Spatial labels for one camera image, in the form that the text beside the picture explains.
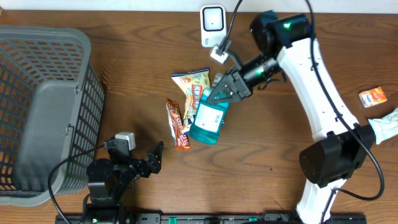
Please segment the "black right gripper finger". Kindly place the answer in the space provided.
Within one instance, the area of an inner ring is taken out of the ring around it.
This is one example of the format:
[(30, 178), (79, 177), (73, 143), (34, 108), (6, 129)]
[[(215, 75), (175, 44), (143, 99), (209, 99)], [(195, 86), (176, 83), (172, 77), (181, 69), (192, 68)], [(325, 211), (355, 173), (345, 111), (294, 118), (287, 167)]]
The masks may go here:
[(237, 103), (238, 101), (228, 101), (228, 94), (226, 88), (226, 75), (220, 80), (217, 86), (211, 86), (210, 94), (208, 95), (207, 102), (211, 105), (218, 103)]
[(217, 73), (213, 79), (213, 87), (217, 86), (217, 84), (220, 82), (220, 80), (223, 78), (224, 74), (223, 73)]

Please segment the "yellow wet wipes bag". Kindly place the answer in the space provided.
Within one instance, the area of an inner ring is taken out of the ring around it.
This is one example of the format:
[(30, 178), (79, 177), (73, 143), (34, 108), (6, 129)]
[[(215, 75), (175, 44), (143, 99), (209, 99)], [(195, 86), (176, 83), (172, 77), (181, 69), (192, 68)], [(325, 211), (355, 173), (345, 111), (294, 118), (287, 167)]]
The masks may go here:
[(172, 80), (178, 85), (186, 96), (185, 111), (183, 114), (183, 133), (189, 133), (193, 124), (203, 90), (210, 87), (209, 68), (191, 71), (188, 73), (175, 73)]

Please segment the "blue mouthwash bottle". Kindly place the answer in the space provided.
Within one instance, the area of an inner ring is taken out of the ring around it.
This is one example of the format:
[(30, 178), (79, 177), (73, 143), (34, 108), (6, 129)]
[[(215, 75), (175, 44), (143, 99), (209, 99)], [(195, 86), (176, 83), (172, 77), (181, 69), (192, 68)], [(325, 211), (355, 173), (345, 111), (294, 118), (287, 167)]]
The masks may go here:
[(229, 109), (229, 103), (209, 104), (207, 99), (210, 93), (211, 88), (203, 90), (188, 134), (198, 142), (215, 145), (219, 140), (220, 129), (224, 123), (225, 114)]

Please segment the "red brown snack bar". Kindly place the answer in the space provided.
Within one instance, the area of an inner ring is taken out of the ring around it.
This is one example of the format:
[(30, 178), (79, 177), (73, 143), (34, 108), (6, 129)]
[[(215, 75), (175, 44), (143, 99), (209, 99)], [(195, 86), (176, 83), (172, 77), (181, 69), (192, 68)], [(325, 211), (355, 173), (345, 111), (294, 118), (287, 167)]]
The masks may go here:
[(176, 149), (191, 149), (189, 140), (183, 132), (183, 123), (180, 116), (179, 104), (176, 101), (166, 99), (165, 106), (167, 110), (170, 132), (172, 134)]

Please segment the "orange small box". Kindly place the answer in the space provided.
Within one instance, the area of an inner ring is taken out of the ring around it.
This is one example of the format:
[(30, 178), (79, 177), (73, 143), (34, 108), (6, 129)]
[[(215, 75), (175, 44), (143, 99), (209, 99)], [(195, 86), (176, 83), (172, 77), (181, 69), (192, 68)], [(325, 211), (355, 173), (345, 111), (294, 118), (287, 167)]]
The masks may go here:
[(362, 91), (359, 93), (359, 99), (365, 108), (380, 105), (381, 103), (385, 103), (387, 101), (387, 97), (381, 87)]

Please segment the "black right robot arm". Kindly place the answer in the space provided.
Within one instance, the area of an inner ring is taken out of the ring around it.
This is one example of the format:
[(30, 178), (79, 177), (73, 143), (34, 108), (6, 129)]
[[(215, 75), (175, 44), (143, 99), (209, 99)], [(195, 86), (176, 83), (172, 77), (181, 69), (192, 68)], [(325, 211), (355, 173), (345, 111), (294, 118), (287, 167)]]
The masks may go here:
[(210, 92), (207, 102), (239, 102), (276, 73), (290, 80), (312, 131), (313, 144), (299, 155), (306, 176), (296, 206), (304, 223), (323, 223), (343, 184), (369, 157), (375, 134), (362, 126), (341, 99), (323, 62), (313, 26), (304, 14), (278, 18), (260, 13), (250, 25), (259, 56), (235, 64)]

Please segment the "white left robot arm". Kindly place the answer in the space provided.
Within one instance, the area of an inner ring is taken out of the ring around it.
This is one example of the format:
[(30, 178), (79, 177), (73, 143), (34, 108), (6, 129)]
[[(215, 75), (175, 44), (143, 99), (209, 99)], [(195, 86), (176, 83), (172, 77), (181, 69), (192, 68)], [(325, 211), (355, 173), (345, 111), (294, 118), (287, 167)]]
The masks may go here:
[(136, 219), (121, 202), (133, 182), (148, 178), (161, 170), (164, 143), (159, 141), (146, 152), (147, 159), (132, 156), (126, 140), (115, 137), (104, 142), (108, 159), (97, 159), (87, 168), (90, 200), (84, 209), (82, 223), (135, 223)]

